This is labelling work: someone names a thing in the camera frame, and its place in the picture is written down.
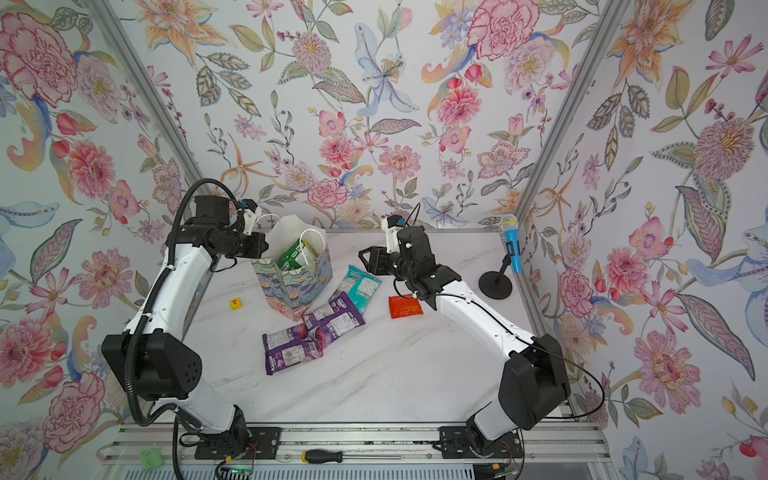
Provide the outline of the teal snack packet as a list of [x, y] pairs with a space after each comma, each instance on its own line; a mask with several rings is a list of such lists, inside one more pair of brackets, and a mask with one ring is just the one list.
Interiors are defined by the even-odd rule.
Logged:
[[335, 300], [342, 293], [346, 293], [357, 310], [363, 314], [380, 284], [381, 281], [376, 276], [350, 265], [330, 299]]

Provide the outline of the green Fox's candy bag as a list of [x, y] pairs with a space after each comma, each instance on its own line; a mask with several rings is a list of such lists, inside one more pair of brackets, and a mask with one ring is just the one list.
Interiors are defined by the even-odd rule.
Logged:
[[312, 246], [299, 239], [280, 256], [277, 266], [281, 271], [296, 270], [313, 265], [316, 258]]

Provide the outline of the floral paper gift bag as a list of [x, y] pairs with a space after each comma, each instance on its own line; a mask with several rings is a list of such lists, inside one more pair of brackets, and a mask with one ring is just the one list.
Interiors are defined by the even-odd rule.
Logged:
[[[317, 258], [313, 265], [291, 271], [277, 266], [280, 256], [297, 240], [308, 242]], [[266, 234], [269, 249], [252, 262], [268, 306], [299, 322], [332, 279], [329, 243], [324, 229], [309, 225], [296, 215], [280, 218]]]

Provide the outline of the purple snack packet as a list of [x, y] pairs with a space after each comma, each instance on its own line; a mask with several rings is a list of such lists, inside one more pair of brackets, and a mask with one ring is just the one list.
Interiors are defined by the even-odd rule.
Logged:
[[303, 316], [310, 338], [320, 350], [352, 330], [365, 325], [365, 320], [345, 292]]
[[268, 376], [323, 356], [322, 349], [304, 324], [263, 334], [265, 371]]

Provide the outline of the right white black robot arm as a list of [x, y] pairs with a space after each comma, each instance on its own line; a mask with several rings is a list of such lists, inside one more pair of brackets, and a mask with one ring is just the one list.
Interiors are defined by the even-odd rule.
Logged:
[[463, 327], [501, 362], [494, 400], [466, 422], [463, 438], [479, 449], [518, 429], [529, 431], [571, 394], [558, 341], [536, 336], [482, 300], [460, 274], [436, 261], [421, 226], [384, 228], [386, 244], [358, 252], [365, 270], [402, 281], [415, 298]]

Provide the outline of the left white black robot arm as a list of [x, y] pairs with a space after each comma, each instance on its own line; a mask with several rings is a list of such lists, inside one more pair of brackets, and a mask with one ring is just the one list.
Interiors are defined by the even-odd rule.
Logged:
[[183, 341], [201, 281], [221, 259], [260, 258], [269, 248], [255, 228], [260, 209], [213, 178], [183, 195], [166, 240], [161, 269], [139, 312], [101, 352], [123, 388], [134, 423], [148, 427], [165, 413], [219, 451], [240, 453], [251, 442], [242, 410], [203, 378], [201, 357]]

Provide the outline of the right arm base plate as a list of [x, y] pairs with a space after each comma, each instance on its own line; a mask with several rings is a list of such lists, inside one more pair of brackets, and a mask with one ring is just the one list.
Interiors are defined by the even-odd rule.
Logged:
[[432, 447], [441, 453], [443, 459], [517, 460], [524, 456], [518, 430], [507, 432], [496, 440], [488, 440], [467, 425], [439, 427], [438, 440], [432, 443]]

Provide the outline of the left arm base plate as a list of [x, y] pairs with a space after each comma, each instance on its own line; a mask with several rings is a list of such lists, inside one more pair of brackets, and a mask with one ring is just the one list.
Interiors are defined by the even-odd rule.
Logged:
[[247, 433], [204, 434], [196, 446], [196, 460], [275, 460], [280, 444], [280, 427], [249, 427]]

